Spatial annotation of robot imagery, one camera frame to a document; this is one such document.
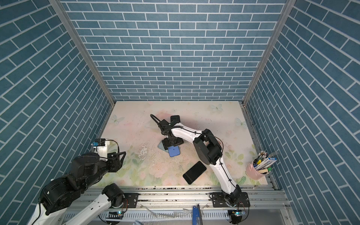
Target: mounting plate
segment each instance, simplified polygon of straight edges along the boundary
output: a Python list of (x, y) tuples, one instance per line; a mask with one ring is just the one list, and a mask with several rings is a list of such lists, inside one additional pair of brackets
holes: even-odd
[(164, 145), (165, 151), (168, 150), (168, 147), (170, 147), (170, 146), (178, 146), (183, 143), (184, 143), (184, 140), (182, 138), (175, 138), (175, 144), (171, 144), (169, 138), (164, 138), (162, 140), (162, 144)]
[(127, 199), (127, 208), (136, 208), (136, 204), (138, 203), (138, 193), (124, 193), (125, 199)]
[[(224, 200), (224, 194), (222, 192), (212, 192), (210, 196), (214, 208), (229, 207)], [(239, 200), (244, 204), (244, 207), (250, 207), (249, 197), (246, 192), (241, 192)]]

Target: black cable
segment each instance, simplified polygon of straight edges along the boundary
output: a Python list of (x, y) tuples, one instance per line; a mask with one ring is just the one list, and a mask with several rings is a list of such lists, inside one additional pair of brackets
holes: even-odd
[(99, 218), (101, 221), (103, 221), (104, 223), (108, 224), (108, 223), (106, 222), (106, 220), (104, 221), (99, 215), (98, 215), (98, 218)]
[(41, 197), (41, 193), (43, 192), (45, 187), (42, 188), (42, 190), (40, 191), (40, 194), (39, 194), (39, 216), (36, 218), (36, 220), (34, 220), (34, 222), (32, 222), (31, 225), (34, 225), (34, 223), (40, 218), (41, 216), (41, 203), (40, 203), (40, 197)]
[(247, 215), (246, 215), (246, 218), (245, 219), (243, 219), (242, 221), (240, 221), (240, 222), (243, 222), (244, 220), (246, 220), (248, 217), (249, 217), (249, 213), (250, 213), (250, 206), (248, 206), (248, 213), (247, 213)]
[(112, 140), (112, 139), (107, 139), (107, 140), (105, 140), (105, 141), (113, 141), (113, 142), (115, 142), (115, 143), (116, 143), (116, 145), (117, 145), (117, 153), (119, 153), (119, 152), (120, 152), (120, 147), (119, 147), (119, 144), (118, 144), (115, 140)]
[(39, 216), (36, 218), (36, 220), (34, 220), (34, 222), (32, 222), (31, 225), (34, 225), (34, 223), (40, 218), (41, 216), (41, 206), (40, 206), (40, 202), (39, 202)]
[(153, 119), (155, 121), (155, 123), (157, 123), (159, 125), (160, 120), (156, 116), (150, 114), (150, 117), (151, 117), (151, 119)]
[[(203, 135), (205, 135), (205, 136), (208, 135), (208, 136), (214, 137), (214, 138), (216, 138), (216, 139), (219, 139), (219, 141), (221, 142), (221, 145), (222, 145), (222, 147), (221, 147), (221, 157), (222, 157), (222, 153), (223, 153), (223, 151), (224, 151), (224, 143), (223, 143), (223, 141), (222, 141), (220, 138), (218, 138), (218, 137), (216, 137), (216, 136), (214, 136), (214, 135), (210, 135), (210, 134), (197, 133), (196, 131), (190, 131), (190, 130), (187, 130), (187, 129), (183, 128), (182, 126), (173, 126), (173, 127), (170, 127), (170, 128), (165, 129), (164, 132), (166, 132), (166, 131), (168, 131), (168, 130), (171, 130), (171, 129), (175, 129), (175, 128), (180, 128), (180, 129), (186, 130), (186, 131), (191, 132), (191, 133), (194, 133), (194, 134), (203, 134)], [(221, 165), (221, 168), (224, 170), (224, 173), (225, 173), (226, 177), (228, 178), (228, 180), (230, 181), (231, 185), (232, 185), (234, 188), (236, 188), (236, 186), (232, 183), (232, 179), (230, 179), (229, 176), (228, 176), (228, 174), (226, 173), (226, 171), (225, 171), (224, 167), (222, 166), (222, 163), (221, 163), (221, 162), (220, 162), (220, 165)]]
[(101, 157), (101, 156), (78, 156), (78, 157), (95, 157), (95, 158), (103, 158), (103, 159), (108, 159), (108, 158), (105, 158), (105, 157)]

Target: floral tabletop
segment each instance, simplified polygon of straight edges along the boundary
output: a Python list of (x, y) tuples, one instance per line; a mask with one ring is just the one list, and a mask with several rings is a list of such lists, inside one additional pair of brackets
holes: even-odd
[[(256, 151), (238, 102), (182, 101), (182, 102), (116, 102), (102, 134), (102, 138), (118, 142), (126, 151), (123, 167), (117, 173), (107, 173), (95, 186), (116, 183), (119, 186), (188, 185), (183, 174), (199, 161), (194, 145), (185, 141), (180, 155), (170, 157), (158, 148), (165, 138), (150, 118), (170, 121), (179, 115), (187, 127), (205, 130), (224, 143), (224, 161), (239, 185), (267, 184), (265, 178), (252, 180), (245, 167), (255, 158)], [(109, 152), (117, 150), (111, 142)], [(212, 169), (207, 170), (192, 185), (219, 185)]]

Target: phone screen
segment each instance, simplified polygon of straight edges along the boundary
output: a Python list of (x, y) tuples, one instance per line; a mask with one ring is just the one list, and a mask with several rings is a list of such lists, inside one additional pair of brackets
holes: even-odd
[(191, 167), (186, 173), (184, 173), (183, 178), (188, 184), (192, 184), (203, 172), (206, 171), (206, 167), (202, 164), (201, 161), (197, 162), (193, 167)]

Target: pink cup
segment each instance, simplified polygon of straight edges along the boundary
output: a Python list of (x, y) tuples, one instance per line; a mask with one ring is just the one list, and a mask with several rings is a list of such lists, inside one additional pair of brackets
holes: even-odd
[(259, 173), (256, 169), (254, 169), (254, 166), (252, 163), (250, 163), (246, 167), (245, 172), (248, 175), (248, 177), (250, 177), (253, 180), (258, 180), (260, 178), (263, 178), (265, 175), (269, 174), (269, 172), (267, 172), (266, 174)]

